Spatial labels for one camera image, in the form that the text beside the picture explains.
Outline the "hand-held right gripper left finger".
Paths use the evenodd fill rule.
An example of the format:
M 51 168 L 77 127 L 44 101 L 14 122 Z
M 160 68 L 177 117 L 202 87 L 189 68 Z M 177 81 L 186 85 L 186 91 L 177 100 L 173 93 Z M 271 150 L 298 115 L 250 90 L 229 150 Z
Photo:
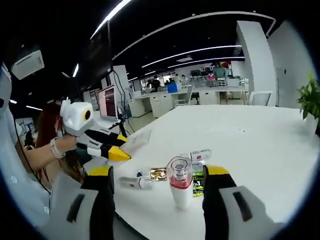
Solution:
M 112 166 L 93 169 L 83 183 L 59 173 L 52 186 L 49 238 L 114 239 L 114 193 Z

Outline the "person's left hand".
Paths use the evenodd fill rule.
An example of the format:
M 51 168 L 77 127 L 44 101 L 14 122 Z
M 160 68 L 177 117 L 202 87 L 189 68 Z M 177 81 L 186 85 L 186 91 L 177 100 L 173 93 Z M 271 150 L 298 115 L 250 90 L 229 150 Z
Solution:
M 73 151 L 77 148 L 77 139 L 73 135 L 65 135 L 55 140 L 55 145 L 58 151 L 62 154 Z

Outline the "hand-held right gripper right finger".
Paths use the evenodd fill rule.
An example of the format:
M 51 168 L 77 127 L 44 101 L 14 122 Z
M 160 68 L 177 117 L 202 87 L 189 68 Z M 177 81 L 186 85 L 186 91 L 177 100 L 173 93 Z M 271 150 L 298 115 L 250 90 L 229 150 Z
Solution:
M 247 187 L 237 186 L 223 167 L 203 166 L 202 209 L 206 240 L 270 240 L 278 224 Z

